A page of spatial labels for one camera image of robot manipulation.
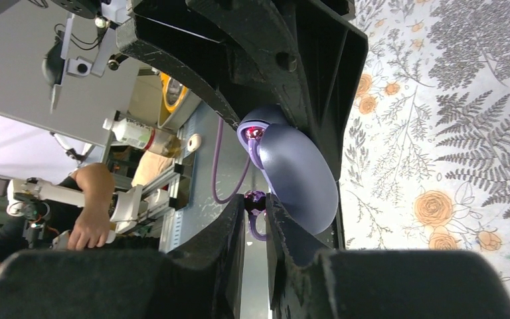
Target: floral pattern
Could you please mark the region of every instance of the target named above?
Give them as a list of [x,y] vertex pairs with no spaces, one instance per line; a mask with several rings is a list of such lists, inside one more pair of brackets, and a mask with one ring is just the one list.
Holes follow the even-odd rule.
[[510,293],[510,0],[362,0],[348,249],[463,249]]

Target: person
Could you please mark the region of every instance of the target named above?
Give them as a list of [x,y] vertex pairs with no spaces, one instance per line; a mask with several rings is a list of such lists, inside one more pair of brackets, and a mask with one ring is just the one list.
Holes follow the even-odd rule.
[[[82,191],[85,206],[80,208],[46,201],[52,213],[46,224],[54,231],[46,232],[43,241],[51,244],[58,233],[71,230],[68,249],[81,251],[103,247],[110,230],[109,209],[115,189],[115,181],[108,168],[101,163],[87,165],[59,185]],[[0,264],[12,254],[28,248],[28,242],[23,238],[24,227],[24,217],[12,217],[1,228]]]

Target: orange rose print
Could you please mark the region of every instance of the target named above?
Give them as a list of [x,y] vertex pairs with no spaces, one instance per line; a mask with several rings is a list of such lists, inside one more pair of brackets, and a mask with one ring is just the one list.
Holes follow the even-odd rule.
[[375,23],[375,27],[376,28],[381,27],[384,24],[384,21],[386,21],[386,18],[378,20],[378,22]]
[[418,23],[414,24],[412,26],[412,32],[417,32],[417,31],[423,29],[423,26],[425,26],[425,23],[423,23],[423,22],[418,22]]
[[415,199],[414,212],[425,226],[444,226],[452,219],[452,202],[440,191],[427,191]]
[[501,248],[501,239],[495,233],[489,231],[479,232],[476,240],[480,247],[487,251],[496,251]]
[[452,237],[447,228],[439,226],[435,228],[435,231],[429,238],[429,249],[438,249],[448,251],[451,249],[458,249],[456,240]]
[[394,95],[394,94],[398,93],[399,91],[400,91],[400,85],[396,82],[388,83],[388,85],[386,85],[386,87],[384,88],[384,93],[386,93],[386,95],[388,95],[388,96]]
[[357,87],[357,98],[366,94],[373,86],[373,78],[370,74],[363,74],[359,80],[359,87]]
[[375,110],[377,107],[377,99],[368,94],[363,95],[361,103],[359,104],[359,112],[361,114],[368,114]]
[[411,47],[414,47],[414,49],[416,50],[421,50],[422,47],[424,47],[423,45],[423,39],[415,39],[415,40],[412,40],[412,45]]

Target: purple elastic cord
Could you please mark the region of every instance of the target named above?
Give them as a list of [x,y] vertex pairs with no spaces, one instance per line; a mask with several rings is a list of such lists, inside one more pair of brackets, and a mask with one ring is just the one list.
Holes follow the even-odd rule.
[[251,233],[253,238],[255,238],[258,241],[266,241],[267,235],[259,234],[259,232],[257,231],[256,227],[257,216],[248,214],[248,218],[249,218],[249,232]]
[[248,153],[253,165],[258,169],[263,170],[263,163],[261,162],[261,157],[259,157],[259,141],[255,139],[249,139],[247,141]]
[[220,158],[220,146],[222,145],[223,130],[224,120],[222,120],[222,118],[218,118],[218,134],[216,135],[216,148],[214,149],[214,160],[212,161],[212,196],[214,197],[214,201],[218,204],[225,204],[229,202],[237,194],[241,184],[243,183],[243,180],[245,179],[245,175],[247,175],[249,162],[251,162],[250,158],[248,158],[243,169],[243,174],[241,175],[236,188],[234,188],[232,191],[232,194],[225,199],[219,199],[218,194],[216,193],[216,175],[218,173],[218,159]]

